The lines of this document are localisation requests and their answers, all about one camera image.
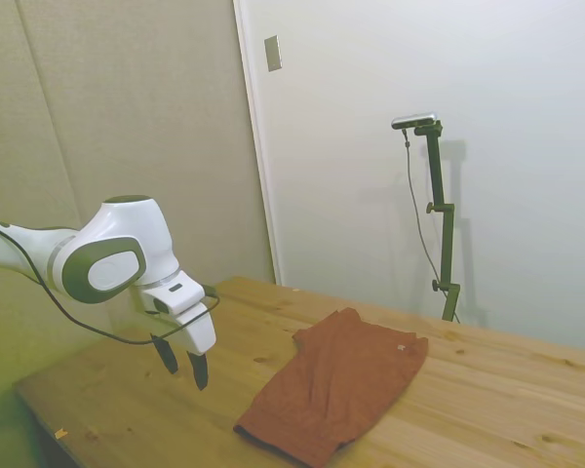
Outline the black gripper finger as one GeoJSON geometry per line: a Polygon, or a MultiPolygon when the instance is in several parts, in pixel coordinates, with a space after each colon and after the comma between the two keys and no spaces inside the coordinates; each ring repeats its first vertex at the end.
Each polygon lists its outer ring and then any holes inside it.
{"type": "Polygon", "coordinates": [[[194,354],[194,353],[187,353],[189,358],[191,368],[193,371],[193,377],[197,388],[202,391],[204,390],[209,383],[209,367],[208,367],[208,360],[206,354],[194,354]]]}
{"type": "Polygon", "coordinates": [[[165,368],[170,374],[175,374],[178,371],[178,363],[176,355],[170,343],[159,336],[151,334],[152,343],[162,361],[165,368]]]}

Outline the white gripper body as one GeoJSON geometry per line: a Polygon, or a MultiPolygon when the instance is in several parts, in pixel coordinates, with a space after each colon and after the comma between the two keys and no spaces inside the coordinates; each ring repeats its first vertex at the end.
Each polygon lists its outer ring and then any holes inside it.
{"type": "Polygon", "coordinates": [[[203,302],[175,315],[175,328],[180,331],[170,336],[170,341],[195,355],[206,354],[216,343],[215,327],[211,313],[203,302]]]}

